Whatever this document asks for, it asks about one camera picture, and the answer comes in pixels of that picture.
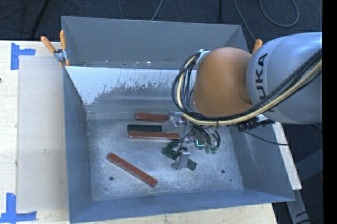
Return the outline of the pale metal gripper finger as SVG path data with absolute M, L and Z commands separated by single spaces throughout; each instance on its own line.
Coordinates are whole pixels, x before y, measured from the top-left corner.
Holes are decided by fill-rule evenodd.
M 171 164 L 171 167 L 174 170 L 180 170 L 187 167 L 190 157 L 190 152 L 187 149 L 178 149 L 177 153 L 174 155 L 174 162 Z
M 168 121 L 164 124 L 164 131 L 183 134 L 186 128 L 186 118 L 182 112 L 169 112 Z

